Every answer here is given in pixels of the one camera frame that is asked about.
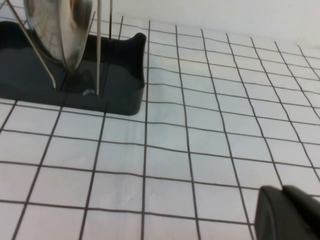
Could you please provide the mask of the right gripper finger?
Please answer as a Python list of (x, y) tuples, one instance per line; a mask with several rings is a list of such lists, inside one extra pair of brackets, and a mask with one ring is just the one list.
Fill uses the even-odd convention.
[(258, 240), (318, 240), (320, 202), (293, 185), (262, 186), (254, 230)]

